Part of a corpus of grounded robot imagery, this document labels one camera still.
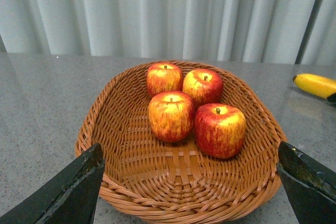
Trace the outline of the distant black left gripper finger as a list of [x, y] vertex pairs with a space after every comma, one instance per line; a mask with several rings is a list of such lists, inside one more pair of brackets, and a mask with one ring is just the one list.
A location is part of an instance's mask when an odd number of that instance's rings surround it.
[[336, 93], [327, 97], [327, 101], [332, 105], [336, 106]]

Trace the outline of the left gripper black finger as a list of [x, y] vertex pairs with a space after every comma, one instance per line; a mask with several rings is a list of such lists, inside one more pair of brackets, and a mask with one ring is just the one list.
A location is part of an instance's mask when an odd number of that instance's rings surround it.
[[335, 223], [335, 172], [282, 141], [277, 173], [299, 223]]
[[1, 223], [93, 223], [104, 167], [101, 145], [93, 144]]

